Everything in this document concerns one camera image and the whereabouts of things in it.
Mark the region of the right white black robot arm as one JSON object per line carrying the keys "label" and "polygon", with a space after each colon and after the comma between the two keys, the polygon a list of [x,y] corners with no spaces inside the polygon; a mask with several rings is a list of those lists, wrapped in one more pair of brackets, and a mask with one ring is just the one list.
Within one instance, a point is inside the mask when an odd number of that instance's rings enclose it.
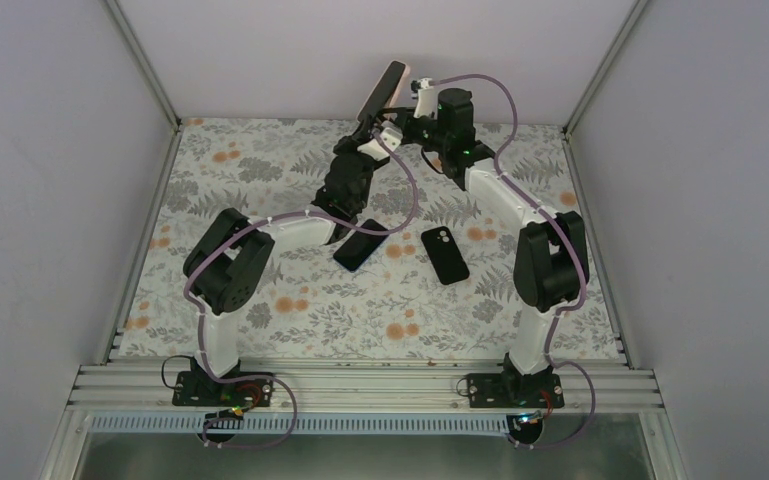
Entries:
{"label": "right white black robot arm", "polygon": [[439,89],[428,79],[411,90],[416,104],[397,120],[404,143],[437,154],[447,178],[518,232],[512,280],[535,312],[520,322],[501,372],[476,382],[473,403],[525,407],[553,392],[551,341],[589,280],[584,221],[544,206],[503,170],[498,151],[477,138],[470,91]]}

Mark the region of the black phone with pink edge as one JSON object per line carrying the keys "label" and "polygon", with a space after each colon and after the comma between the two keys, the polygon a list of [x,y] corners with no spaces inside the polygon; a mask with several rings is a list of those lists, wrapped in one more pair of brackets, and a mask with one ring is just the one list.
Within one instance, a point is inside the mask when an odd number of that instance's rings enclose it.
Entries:
{"label": "black phone with pink edge", "polygon": [[410,67],[397,60],[393,60],[384,70],[378,82],[368,95],[364,105],[357,114],[356,120],[364,123],[373,119],[380,111],[389,108],[408,77]]}

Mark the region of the black phone case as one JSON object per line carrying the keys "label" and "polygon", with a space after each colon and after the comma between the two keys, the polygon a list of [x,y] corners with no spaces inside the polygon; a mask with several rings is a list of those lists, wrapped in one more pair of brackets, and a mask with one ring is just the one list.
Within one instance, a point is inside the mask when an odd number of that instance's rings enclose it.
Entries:
{"label": "black phone case", "polygon": [[469,278],[468,265],[448,227],[426,230],[421,233],[420,240],[442,285],[451,285]]}

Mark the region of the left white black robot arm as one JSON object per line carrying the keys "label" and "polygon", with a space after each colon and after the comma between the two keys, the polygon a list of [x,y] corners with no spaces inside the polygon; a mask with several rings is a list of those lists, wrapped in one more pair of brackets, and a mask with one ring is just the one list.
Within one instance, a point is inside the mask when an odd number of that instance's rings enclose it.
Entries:
{"label": "left white black robot arm", "polygon": [[198,390],[209,402],[223,405],[237,394],[239,352],[230,315],[251,299],[276,248],[330,245],[349,232],[387,235],[358,217],[375,171],[402,143],[402,132],[390,123],[346,137],[311,204],[260,220],[227,208],[197,242],[184,262],[183,297],[198,312],[194,365]]}

